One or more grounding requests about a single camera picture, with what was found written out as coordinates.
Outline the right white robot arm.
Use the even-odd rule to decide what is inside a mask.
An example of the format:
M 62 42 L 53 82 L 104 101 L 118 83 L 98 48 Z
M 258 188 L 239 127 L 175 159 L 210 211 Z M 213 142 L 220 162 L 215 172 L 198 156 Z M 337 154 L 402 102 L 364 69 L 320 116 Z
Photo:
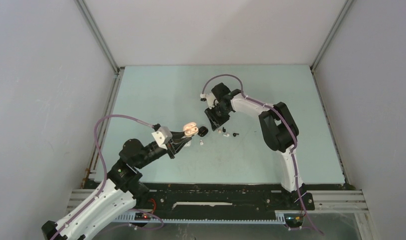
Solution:
M 245 95 L 240 89 L 231 91 L 223 83 L 217 84 L 211 93 L 201 93 L 200 99 L 208 104 L 204 112 L 213 131 L 230 120 L 231 112 L 244 113 L 258 120 L 266 145 L 283 157 L 281 186 L 286 192 L 281 196 L 282 204 L 288 209 L 300 205 L 302 197 L 297 190 L 303 181 L 299 176 L 295 156 L 299 130 L 287 105 L 283 102 L 262 103 Z

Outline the beige earbud charging case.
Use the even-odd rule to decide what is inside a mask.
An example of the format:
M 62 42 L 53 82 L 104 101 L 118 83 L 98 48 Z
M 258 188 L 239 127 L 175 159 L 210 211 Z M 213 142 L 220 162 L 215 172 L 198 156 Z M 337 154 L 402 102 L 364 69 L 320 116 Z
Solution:
M 187 123 L 183 126 L 185 137 L 192 137 L 199 132 L 199 128 L 195 122 Z

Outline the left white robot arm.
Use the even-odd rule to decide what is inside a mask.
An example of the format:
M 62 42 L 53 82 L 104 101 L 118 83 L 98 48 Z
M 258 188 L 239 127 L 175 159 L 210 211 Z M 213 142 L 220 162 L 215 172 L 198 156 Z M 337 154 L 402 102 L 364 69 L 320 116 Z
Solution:
M 139 169 L 164 155 L 173 159 L 194 133 L 171 132 L 159 126 L 152 136 L 155 140 L 146 146 L 135 138 L 127 140 L 119 160 L 92 194 L 62 219 L 49 220 L 42 226 L 44 238 L 91 240 L 120 214 L 134 207 L 145 207 L 149 189 L 140 182 Z

